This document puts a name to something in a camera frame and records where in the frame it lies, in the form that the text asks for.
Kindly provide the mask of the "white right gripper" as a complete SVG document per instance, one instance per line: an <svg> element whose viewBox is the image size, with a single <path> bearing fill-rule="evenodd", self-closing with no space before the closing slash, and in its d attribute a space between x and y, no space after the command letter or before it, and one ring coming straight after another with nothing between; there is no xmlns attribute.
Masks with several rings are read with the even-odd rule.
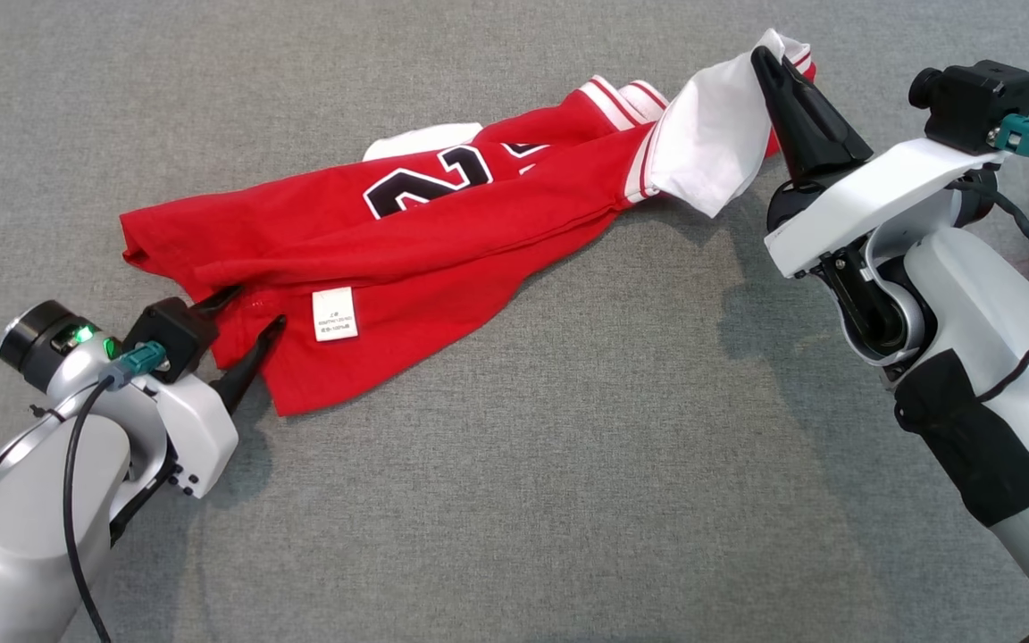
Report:
<svg viewBox="0 0 1029 643"><path fill-rule="evenodd" d="M787 57L758 46L750 61L792 180L772 207L795 209L766 236L769 256L785 277L824 282L863 361L914 362L928 343L927 306L891 279L893 264L934 233L971 223L979 200L952 183L995 188L1008 154L912 139L862 164L873 157L870 145Z"/></svg>

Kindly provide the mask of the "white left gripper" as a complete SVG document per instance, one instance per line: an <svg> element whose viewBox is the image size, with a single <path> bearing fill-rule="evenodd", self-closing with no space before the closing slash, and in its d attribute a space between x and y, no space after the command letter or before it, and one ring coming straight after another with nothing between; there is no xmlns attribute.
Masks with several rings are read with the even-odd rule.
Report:
<svg viewBox="0 0 1029 643"><path fill-rule="evenodd" d="M242 290L244 285L233 284L192 305L180 298L148 305L126 338L54 300L13 318L0 340L0 359L42 392L46 403L31 427L0 449L0 471L20 463L61 426L71 426L112 363L155 342L166 351L163 366L103 391L90 414L117 423L130 443L121 500L131 500L159 472L190 496L204 497L239 443L230 416L287 326L285 314L275 317L230 369L211 383L201 380L196 368L215 338L213 322Z"/></svg>

